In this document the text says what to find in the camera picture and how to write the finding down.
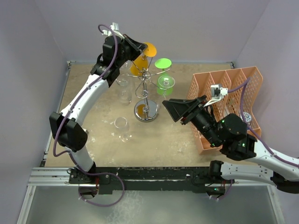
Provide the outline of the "blue patterned round item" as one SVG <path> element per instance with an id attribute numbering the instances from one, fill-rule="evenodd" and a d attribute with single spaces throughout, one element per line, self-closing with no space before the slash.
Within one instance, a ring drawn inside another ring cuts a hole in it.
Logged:
<path id="1" fill-rule="evenodd" d="M 245 119 L 245 122 L 246 123 L 250 123 L 252 121 L 252 116 L 250 113 L 248 112 L 243 112 L 243 113 L 240 113 L 240 118 L 243 120 Z"/>

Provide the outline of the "green plastic wine glass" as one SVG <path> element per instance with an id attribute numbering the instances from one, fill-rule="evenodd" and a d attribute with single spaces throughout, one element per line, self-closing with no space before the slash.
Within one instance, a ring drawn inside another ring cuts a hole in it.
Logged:
<path id="1" fill-rule="evenodd" d="M 157 93 L 164 97 L 169 96 L 173 92 L 175 79 L 168 74 L 172 61 L 168 58 L 160 58 L 155 62 L 155 66 L 161 70 L 157 80 Z"/>

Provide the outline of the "black base frame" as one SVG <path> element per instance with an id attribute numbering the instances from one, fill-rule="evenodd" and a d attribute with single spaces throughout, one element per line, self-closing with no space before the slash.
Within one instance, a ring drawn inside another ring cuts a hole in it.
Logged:
<path id="1" fill-rule="evenodd" d="M 95 175 L 78 168 L 67 170 L 69 182 L 84 194 L 112 194 L 113 191 L 191 191 L 222 196 L 229 181 L 209 175 L 208 167 L 96 167 Z"/>

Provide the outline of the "orange plastic file organizer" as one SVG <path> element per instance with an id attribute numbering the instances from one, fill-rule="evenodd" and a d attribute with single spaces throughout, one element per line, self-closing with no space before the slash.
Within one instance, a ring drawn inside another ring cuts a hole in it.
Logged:
<path id="1" fill-rule="evenodd" d="M 240 69 L 229 69 L 196 73 L 192 77 L 191 85 L 187 94 L 187 99 L 194 99 L 203 95 L 207 100 L 211 99 L 211 85 L 222 84 L 224 88 L 234 89 L 250 78 L 243 96 L 243 111 L 252 116 L 252 121 L 248 123 L 258 135 L 261 135 L 261 128 L 252 112 L 254 101 L 261 88 L 263 77 L 257 67 Z M 217 121 L 224 116 L 235 113 L 240 116 L 240 99 L 242 89 L 229 93 L 221 101 L 213 104 L 214 115 Z"/>

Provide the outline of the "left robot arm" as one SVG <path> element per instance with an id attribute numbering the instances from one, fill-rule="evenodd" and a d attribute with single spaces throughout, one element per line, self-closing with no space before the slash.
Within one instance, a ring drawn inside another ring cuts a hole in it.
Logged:
<path id="1" fill-rule="evenodd" d="M 120 74 L 121 66 L 127 61 L 134 61 L 147 48 L 147 44 L 137 42 L 127 35 L 105 38 L 102 53 L 98 56 L 90 75 L 75 98 L 60 112 L 53 112 L 50 127 L 54 147 L 60 145 L 70 155 L 77 167 L 80 167 L 80 178 L 91 183 L 96 178 L 94 161 L 86 148 L 87 133 L 82 128 L 85 117 L 108 90 Z"/>

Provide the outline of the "chrome wine glass rack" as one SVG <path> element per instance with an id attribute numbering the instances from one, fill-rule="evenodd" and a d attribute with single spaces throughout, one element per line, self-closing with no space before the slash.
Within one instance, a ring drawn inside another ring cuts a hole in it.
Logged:
<path id="1" fill-rule="evenodd" d="M 130 70 L 127 70 L 125 73 L 126 76 L 131 78 L 138 78 L 140 80 L 140 84 L 135 89 L 135 95 L 139 99 L 139 101 L 134 106 L 134 115 L 137 120 L 141 122 L 151 122 L 154 121 L 158 117 L 158 111 L 160 104 L 155 102 L 152 99 L 149 99 L 150 93 L 148 90 L 147 83 L 151 83 L 155 86 L 157 92 L 157 80 L 159 78 L 159 74 L 161 70 L 157 73 L 151 73 L 149 71 L 149 67 L 145 70 L 142 70 L 141 76 L 133 76 Z"/>

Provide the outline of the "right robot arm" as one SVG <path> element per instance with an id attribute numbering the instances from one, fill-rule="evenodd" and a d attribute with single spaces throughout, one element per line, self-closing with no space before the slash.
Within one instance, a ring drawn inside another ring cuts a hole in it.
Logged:
<path id="1" fill-rule="evenodd" d="M 206 96 L 193 100 L 170 99 L 162 104 L 173 121 L 186 125 L 191 122 L 207 139 L 211 147 L 234 161 L 249 161 L 246 166 L 211 161 L 208 179 L 212 182 L 242 179 L 264 182 L 278 190 L 297 194 L 299 192 L 299 160 L 272 148 L 248 134 L 247 124 L 236 114 L 230 113 L 217 121 L 204 107 Z"/>

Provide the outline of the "orange plastic wine glass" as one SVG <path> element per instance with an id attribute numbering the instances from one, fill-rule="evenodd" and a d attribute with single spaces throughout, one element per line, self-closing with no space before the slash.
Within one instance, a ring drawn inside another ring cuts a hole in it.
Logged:
<path id="1" fill-rule="evenodd" d="M 133 76 L 141 76 L 142 70 L 149 67 L 148 59 L 152 59 L 157 54 L 157 49 L 152 43 L 145 42 L 145 44 L 147 48 L 132 62 L 130 72 Z"/>

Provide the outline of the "clear wine glass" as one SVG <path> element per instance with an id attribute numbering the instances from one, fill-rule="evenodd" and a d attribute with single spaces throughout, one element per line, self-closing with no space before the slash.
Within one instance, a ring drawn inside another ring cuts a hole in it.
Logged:
<path id="1" fill-rule="evenodd" d="M 129 132 L 129 123 L 128 120 L 124 117 L 118 117 L 114 121 L 114 126 L 117 130 L 117 133 L 119 135 L 119 139 L 122 142 L 128 142 L 130 141 L 132 135 Z"/>
<path id="2" fill-rule="evenodd" d="M 118 78 L 117 83 L 117 95 L 119 101 L 124 105 L 129 105 L 132 100 L 132 84 L 128 78 Z"/>
<path id="3" fill-rule="evenodd" d="M 121 70 L 130 70 L 131 66 L 132 62 L 128 60 L 121 66 Z"/>

